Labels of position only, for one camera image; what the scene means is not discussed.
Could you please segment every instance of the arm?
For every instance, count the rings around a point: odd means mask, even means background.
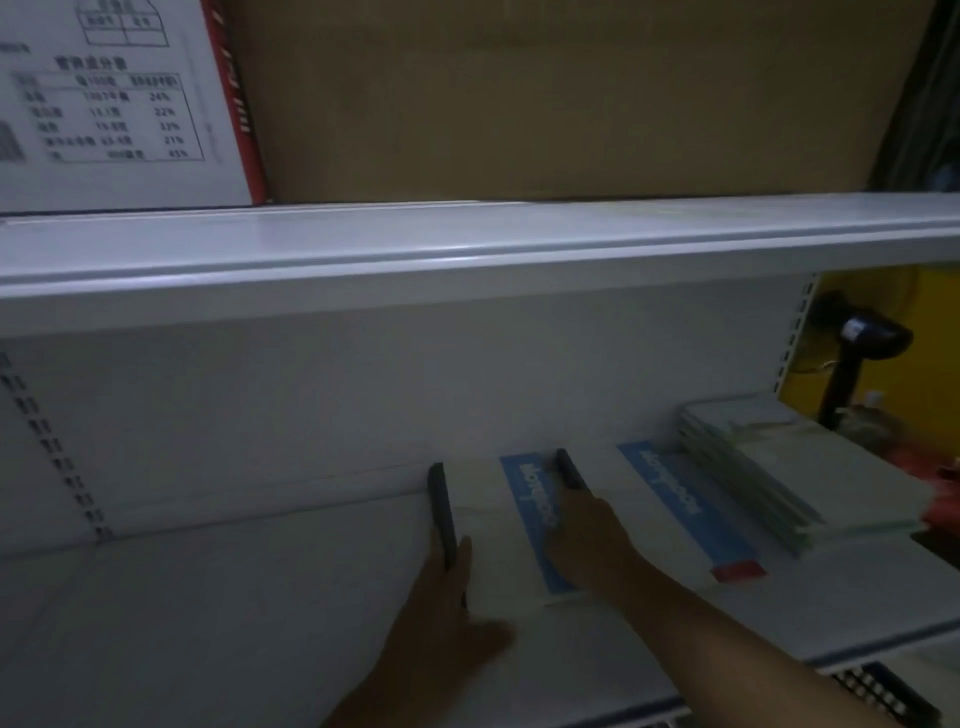
[[[463,607],[472,555],[470,540],[464,539],[447,571],[440,536],[432,534],[430,554],[376,666],[322,728],[433,725],[470,678],[510,646],[513,631],[507,624],[470,621]]]
[[[653,567],[608,503],[589,492],[563,493],[547,555],[568,581],[623,615],[711,728],[892,725]]]

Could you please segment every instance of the red stripe on box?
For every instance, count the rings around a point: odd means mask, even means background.
[[[713,578],[721,584],[733,584],[737,581],[748,581],[749,579],[759,579],[766,576],[767,572],[756,561],[738,561],[735,564],[727,564],[722,567],[714,567],[710,570]]]
[[[254,205],[262,205],[267,202],[267,180],[263,165],[260,163],[256,140],[253,138],[247,100],[240,88],[236,63],[233,62],[233,54],[229,50],[224,9],[219,0],[201,0],[201,7],[206,19],[206,31],[210,35],[210,45],[213,47],[213,57],[220,72],[220,83],[227,98],[230,121],[233,122],[233,135],[237,140],[237,149],[247,178],[247,187],[250,189],[251,202]]]

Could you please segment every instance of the hand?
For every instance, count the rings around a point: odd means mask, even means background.
[[[457,561],[444,568],[439,534],[400,609],[370,676],[334,711],[326,728],[420,728],[455,702],[480,668],[511,644],[511,627],[470,621],[463,596],[473,548],[460,542]]]
[[[652,568],[634,546],[610,504],[590,491],[558,489],[560,526],[544,552],[571,584],[617,604],[638,568]]]

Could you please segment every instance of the white box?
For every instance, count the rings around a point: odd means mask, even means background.
[[[0,4],[0,212],[264,200],[210,0]]]

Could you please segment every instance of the cardboard box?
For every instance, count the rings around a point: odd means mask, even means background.
[[[201,0],[0,4],[0,212],[264,202],[222,17]]]
[[[861,189],[932,0],[233,0],[279,202]]]

